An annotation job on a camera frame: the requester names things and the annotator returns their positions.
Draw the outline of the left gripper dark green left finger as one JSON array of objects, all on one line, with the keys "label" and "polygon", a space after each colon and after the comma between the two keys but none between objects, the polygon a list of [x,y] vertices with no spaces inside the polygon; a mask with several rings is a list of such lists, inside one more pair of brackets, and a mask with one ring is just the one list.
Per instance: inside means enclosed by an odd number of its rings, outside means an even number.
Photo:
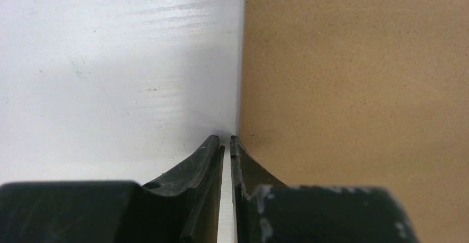
[{"label": "left gripper dark green left finger", "polygon": [[156,179],[1,186],[2,242],[216,242],[225,148],[211,135]]}]

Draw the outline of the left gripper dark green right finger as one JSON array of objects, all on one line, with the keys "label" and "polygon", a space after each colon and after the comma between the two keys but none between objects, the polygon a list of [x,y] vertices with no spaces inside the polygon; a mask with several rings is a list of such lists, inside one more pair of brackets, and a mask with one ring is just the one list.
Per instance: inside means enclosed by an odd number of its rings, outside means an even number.
[{"label": "left gripper dark green right finger", "polygon": [[401,203],[382,187],[286,185],[230,141],[238,242],[418,242]]}]

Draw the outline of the brown frame backing board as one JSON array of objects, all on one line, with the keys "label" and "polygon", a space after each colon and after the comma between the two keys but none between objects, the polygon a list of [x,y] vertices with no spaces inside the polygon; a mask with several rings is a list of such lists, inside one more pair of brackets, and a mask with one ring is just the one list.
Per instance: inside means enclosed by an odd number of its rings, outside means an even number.
[{"label": "brown frame backing board", "polygon": [[468,241],[468,0],[246,0],[240,138],[288,184],[378,185]]}]

